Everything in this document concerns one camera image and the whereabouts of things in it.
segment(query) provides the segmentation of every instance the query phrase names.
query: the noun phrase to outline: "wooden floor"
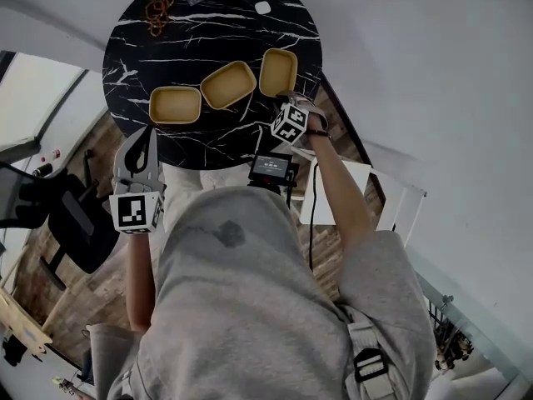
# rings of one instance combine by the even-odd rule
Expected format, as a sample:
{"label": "wooden floor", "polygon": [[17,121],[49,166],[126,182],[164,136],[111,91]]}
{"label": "wooden floor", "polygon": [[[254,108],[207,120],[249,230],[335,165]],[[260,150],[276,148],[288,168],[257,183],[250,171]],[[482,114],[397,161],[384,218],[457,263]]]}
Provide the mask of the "wooden floor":
{"label": "wooden floor", "polygon": [[[356,145],[351,140],[344,123],[336,113],[332,101],[321,89],[316,104],[328,114],[330,134],[337,152],[352,160],[361,161]],[[124,140],[111,117],[105,115],[89,133],[81,147],[67,165],[69,172],[83,179],[82,156],[91,148],[96,156],[91,161],[93,177],[100,181],[101,194],[111,191],[112,163],[116,150]],[[309,173],[309,162],[296,158],[301,169],[296,179],[298,188],[294,193],[303,193]],[[374,185],[369,182],[365,197],[372,212],[375,224],[382,211],[382,203]],[[301,203],[295,202],[294,220],[298,227],[301,250],[304,257],[308,255],[309,226],[302,226],[297,220],[297,211]],[[57,250],[57,243],[49,232],[47,225],[35,230],[30,237],[30,248],[23,257],[15,281],[15,298],[37,320],[43,324],[48,314],[62,293],[47,279],[38,266],[39,257],[50,261]],[[56,317],[48,333],[53,346],[75,363],[81,364],[82,354],[89,348],[89,341],[82,330],[88,324],[108,323],[128,327],[126,315],[125,267],[124,254],[108,259],[94,274],[82,272],[72,261],[65,257],[57,270],[57,275],[69,287],[61,302]],[[314,229],[313,262],[316,280],[332,298],[336,298],[337,289],[334,274],[341,260],[341,245],[334,227]]]}

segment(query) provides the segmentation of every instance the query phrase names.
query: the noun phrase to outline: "strap buckle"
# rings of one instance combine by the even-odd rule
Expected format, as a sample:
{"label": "strap buckle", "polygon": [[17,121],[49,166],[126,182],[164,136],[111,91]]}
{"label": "strap buckle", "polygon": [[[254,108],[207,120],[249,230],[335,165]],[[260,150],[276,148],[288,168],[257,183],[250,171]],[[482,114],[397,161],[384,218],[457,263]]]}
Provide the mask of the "strap buckle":
{"label": "strap buckle", "polygon": [[[389,367],[385,362],[383,352],[379,348],[365,348],[357,354],[353,360],[353,364],[358,383],[363,383],[368,379],[373,379],[389,372]],[[368,366],[376,369],[367,373],[365,372],[365,368]]]}

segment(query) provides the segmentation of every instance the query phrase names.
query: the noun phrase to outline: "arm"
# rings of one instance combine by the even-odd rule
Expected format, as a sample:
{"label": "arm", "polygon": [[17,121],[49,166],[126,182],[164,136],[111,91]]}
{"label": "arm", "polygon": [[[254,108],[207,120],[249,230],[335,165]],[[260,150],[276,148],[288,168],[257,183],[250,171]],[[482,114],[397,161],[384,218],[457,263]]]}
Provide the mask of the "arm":
{"label": "arm", "polygon": [[[316,114],[309,114],[308,127],[322,130]],[[365,198],[329,138],[311,135],[309,140],[318,160],[327,202],[341,236],[342,248],[346,250],[374,231]]]}
{"label": "arm", "polygon": [[153,282],[150,242],[147,234],[136,234],[129,239],[127,257],[126,308],[130,326],[135,332],[145,332],[150,327],[156,302]]}

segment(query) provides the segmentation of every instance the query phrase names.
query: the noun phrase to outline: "bracelet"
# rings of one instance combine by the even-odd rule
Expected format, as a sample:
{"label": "bracelet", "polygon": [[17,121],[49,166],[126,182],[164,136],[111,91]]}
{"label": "bracelet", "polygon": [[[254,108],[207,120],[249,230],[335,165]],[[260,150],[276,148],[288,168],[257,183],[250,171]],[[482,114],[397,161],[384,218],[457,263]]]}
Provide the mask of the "bracelet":
{"label": "bracelet", "polygon": [[330,134],[323,130],[307,129],[306,134],[307,135],[318,135],[319,137],[328,137],[331,139]]}

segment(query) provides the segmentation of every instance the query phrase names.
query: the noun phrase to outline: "small screen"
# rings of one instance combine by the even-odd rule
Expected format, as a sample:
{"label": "small screen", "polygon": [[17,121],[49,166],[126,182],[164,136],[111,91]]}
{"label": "small screen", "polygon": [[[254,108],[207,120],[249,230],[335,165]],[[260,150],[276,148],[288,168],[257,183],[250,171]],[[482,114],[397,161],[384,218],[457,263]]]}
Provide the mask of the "small screen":
{"label": "small screen", "polygon": [[253,172],[271,177],[285,178],[288,166],[288,160],[284,160],[283,158],[257,156]]}

